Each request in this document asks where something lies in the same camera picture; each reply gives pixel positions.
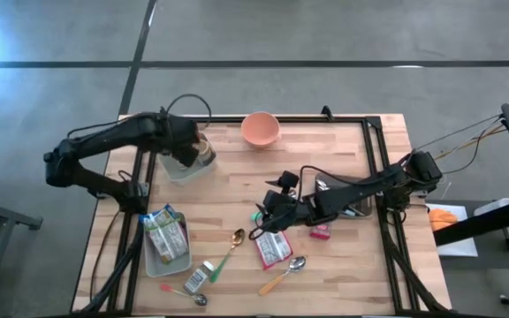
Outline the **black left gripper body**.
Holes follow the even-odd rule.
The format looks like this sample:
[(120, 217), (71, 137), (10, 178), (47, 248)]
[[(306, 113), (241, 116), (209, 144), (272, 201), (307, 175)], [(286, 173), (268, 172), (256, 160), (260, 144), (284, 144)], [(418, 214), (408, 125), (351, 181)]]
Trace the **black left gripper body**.
[(176, 154), (194, 154), (199, 150), (196, 145), (200, 142), (199, 128), (195, 121), (185, 117), (168, 117), (171, 131), (171, 152)]

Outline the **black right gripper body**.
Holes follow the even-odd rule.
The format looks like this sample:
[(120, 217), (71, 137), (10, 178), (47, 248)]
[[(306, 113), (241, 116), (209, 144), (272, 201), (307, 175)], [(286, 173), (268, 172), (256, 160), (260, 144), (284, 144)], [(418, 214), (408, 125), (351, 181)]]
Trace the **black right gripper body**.
[(267, 232), (285, 231), (291, 226), (312, 225), (311, 195), (293, 199), (273, 190), (266, 192), (262, 205), (266, 214), (258, 229)]

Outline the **red ramen packet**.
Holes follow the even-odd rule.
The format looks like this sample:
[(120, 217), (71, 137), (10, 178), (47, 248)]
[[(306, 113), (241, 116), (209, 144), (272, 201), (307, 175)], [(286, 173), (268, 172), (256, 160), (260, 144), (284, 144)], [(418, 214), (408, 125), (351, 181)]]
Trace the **red ramen packet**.
[(255, 243), (263, 270), (270, 269), (293, 255), (292, 247), (283, 232), (265, 232), (255, 240)]

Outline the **red spice box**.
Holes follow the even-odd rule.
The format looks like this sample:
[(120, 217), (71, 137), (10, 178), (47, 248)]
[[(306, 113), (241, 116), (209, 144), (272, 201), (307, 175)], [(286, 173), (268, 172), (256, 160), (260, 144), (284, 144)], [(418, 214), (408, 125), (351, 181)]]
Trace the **red spice box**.
[(328, 240), (330, 238), (330, 225), (328, 223), (314, 226), (309, 236), (315, 239)]

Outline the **maroon green ramen packet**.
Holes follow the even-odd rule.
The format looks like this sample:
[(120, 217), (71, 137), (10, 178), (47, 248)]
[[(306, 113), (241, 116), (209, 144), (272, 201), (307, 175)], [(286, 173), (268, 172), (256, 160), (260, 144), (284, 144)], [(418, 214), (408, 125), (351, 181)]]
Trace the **maroon green ramen packet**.
[(149, 221), (149, 236), (162, 263), (170, 263), (188, 252), (186, 234), (171, 205), (167, 204), (153, 213)]

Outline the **pale grey plastic bin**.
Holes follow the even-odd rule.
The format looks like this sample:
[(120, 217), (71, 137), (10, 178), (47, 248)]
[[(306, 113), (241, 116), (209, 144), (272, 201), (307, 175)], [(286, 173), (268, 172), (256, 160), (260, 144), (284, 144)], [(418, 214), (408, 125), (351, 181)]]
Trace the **pale grey plastic bin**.
[(150, 236), (149, 231), (143, 230), (144, 233), (144, 254), (145, 254), (145, 267), (148, 276), (150, 277), (160, 277), (160, 276), (169, 276), (174, 275), (185, 270), (188, 270), (191, 267), (192, 263), (192, 254), (190, 247), (190, 238), (189, 233), (186, 227), (186, 219), (185, 216), (179, 212), (176, 212), (176, 216), (180, 218), (181, 225), (186, 234), (187, 243), (188, 243), (188, 252), (183, 256), (180, 256), (178, 259), (170, 263), (162, 263), (159, 253), (157, 252)]
[(191, 167), (185, 167), (175, 158), (168, 155), (161, 155), (158, 161), (162, 164), (167, 176), (171, 182), (184, 185), (194, 178), (198, 178), (213, 170), (216, 166), (215, 161), (209, 166), (202, 166), (198, 163), (197, 158)]

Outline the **orange bowl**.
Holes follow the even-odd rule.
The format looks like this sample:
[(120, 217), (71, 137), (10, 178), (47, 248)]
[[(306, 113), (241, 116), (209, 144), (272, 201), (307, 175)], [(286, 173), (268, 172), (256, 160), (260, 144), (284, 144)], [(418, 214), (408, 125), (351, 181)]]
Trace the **orange bowl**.
[(275, 143), (280, 136), (277, 118), (265, 111), (247, 115), (241, 123), (243, 139), (255, 148), (266, 148)]

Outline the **black plastic tray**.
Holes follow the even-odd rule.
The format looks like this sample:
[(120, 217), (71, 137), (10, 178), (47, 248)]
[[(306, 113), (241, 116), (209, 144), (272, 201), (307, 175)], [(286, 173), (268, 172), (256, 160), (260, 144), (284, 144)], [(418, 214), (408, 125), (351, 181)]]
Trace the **black plastic tray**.
[[(346, 181), (356, 183), (360, 179), (356, 177), (341, 175), (333, 175), (331, 177), (324, 173), (318, 173), (315, 176), (315, 190), (317, 192), (320, 192), (318, 185), (316, 183), (317, 180), (324, 181), (330, 189), (333, 189), (347, 186)], [(372, 212), (373, 212), (372, 200), (370, 198), (367, 198), (362, 201), (358, 201), (346, 206), (339, 213), (338, 217), (346, 219), (366, 218), (369, 217), (372, 214)]]

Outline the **white lid spice jar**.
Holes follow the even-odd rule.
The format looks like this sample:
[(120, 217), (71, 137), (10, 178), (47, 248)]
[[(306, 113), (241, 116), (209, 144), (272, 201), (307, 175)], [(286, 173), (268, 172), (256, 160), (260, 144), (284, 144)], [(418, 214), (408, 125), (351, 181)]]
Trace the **white lid spice jar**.
[(204, 261), (186, 280), (183, 285), (184, 290), (189, 294), (198, 293), (201, 287), (209, 280), (215, 267), (209, 262)]

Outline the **orange round object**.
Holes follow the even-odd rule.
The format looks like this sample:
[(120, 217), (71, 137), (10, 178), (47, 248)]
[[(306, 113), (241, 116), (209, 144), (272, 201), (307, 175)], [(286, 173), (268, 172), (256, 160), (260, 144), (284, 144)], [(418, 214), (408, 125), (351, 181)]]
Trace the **orange round object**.
[(454, 215), (452, 212), (448, 210), (441, 208), (432, 209), (428, 213), (428, 215), (430, 226), (433, 231), (442, 230), (443, 228), (451, 226), (458, 222), (458, 218), (456, 215)]

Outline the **white paper sheet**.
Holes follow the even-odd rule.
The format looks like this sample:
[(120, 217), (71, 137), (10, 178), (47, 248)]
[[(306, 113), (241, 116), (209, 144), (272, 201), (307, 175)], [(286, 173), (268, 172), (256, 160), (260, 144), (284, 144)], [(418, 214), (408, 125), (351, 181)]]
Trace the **white paper sheet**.
[[(463, 206), (455, 205), (442, 205), (428, 203), (429, 211), (435, 208), (441, 208), (452, 212), (457, 216), (458, 222), (467, 219), (467, 211)], [(464, 257), (477, 257), (475, 242), (472, 238), (466, 238), (451, 244), (442, 245), (437, 247), (440, 256), (464, 256)]]

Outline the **white container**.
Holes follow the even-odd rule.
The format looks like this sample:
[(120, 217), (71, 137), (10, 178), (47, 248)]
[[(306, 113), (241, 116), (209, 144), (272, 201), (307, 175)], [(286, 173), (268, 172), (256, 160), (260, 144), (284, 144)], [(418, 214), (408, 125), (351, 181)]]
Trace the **white container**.
[(502, 198), (502, 199), (499, 199), (496, 201), (492, 201), (492, 202), (485, 204), (479, 208), (476, 208), (474, 211), (474, 216), (480, 216), (480, 215), (486, 214), (488, 212), (491, 212), (495, 209), (505, 207), (507, 205), (509, 205), (509, 198)]

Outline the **yellow handled spoon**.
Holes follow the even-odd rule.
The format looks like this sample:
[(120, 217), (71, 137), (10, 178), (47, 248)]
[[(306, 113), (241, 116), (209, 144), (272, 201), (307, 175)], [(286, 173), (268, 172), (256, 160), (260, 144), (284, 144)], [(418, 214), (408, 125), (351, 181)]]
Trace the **yellow handled spoon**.
[(280, 284), (284, 278), (291, 273), (296, 273), (304, 269), (307, 264), (307, 259), (305, 256), (297, 256), (291, 259), (288, 268), (286, 271), (279, 276), (276, 276), (273, 280), (265, 284), (259, 291), (259, 296), (267, 295), (273, 288), (275, 288), (278, 284)]

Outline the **black aluminium rig frame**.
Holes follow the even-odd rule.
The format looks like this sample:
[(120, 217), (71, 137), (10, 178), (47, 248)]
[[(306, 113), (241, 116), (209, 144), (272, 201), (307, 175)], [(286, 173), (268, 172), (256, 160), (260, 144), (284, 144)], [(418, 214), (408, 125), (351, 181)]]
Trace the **black aluminium rig frame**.
[[(400, 115), (282, 115), (280, 136), (268, 148), (253, 148), (241, 136), (242, 116), (199, 117), (201, 129), (216, 150), (213, 170), (184, 185), (169, 180), (152, 155), (133, 147), (110, 153), (106, 173), (116, 178), (129, 170), (150, 185), (147, 208), (169, 204), (185, 216), (190, 232), (192, 264), (219, 265), (237, 229), (251, 230), (251, 215), (270, 189), (266, 181), (285, 171), (301, 174), (305, 192), (315, 174), (366, 177), (398, 161), (410, 149)], [(75, 318), (143, 316), (313, 316), (393, 315), (417, 317), (450, 306), (437, 247), (426, 212), (414, 206), (405, 222), (392, 221), (381, 198), (370, 217), (337, 220), (328, 240), (309, 236), (304, 226), (286, 236), (296, 254), (308, 262), (288, 274), (267, 295), (258, 291), (285, 272), (278, 264), (263, 270), (255, 244), (237, 247), (213, 284), (203, 287), (205, 307), (160, 284), (179, 289), (190, 271), (160, 277), (146, 272), (138, 252), (102, 307), (87, 305), (113, 271), (139, 230), (137, 216), (119, 211), (112, 199), (100, 200), (89, 234), (72, 315)]]

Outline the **red handled spoon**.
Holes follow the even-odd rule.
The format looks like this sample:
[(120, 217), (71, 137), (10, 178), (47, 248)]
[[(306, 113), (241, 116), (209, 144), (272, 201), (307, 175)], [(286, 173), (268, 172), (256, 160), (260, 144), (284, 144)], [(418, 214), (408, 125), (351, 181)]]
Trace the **red handled spoon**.
[(160, 289), (164, 292), (171, 292), (180, 296), (188, 297), (194, 301), (195, 305), (200, 307), (205, 307), (208, 304), (208, 300), (203, 294), (190, 294), (184, 291), (179, 291), (168, 284), (160, 284)]

